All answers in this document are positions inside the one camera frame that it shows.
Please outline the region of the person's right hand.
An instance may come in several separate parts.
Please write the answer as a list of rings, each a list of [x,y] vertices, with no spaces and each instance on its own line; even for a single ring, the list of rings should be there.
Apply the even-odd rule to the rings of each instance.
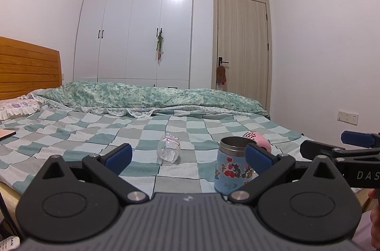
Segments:
[[[373,200],[379,200],[379,193],[375,189],[371,189],[368,192],[368,197]],[[380,218],[379,204],[377,204],[370,213],[370,220],[372,222],[371,243],[374,248],[379,248],[379,236],[380,236],[379,218]]]

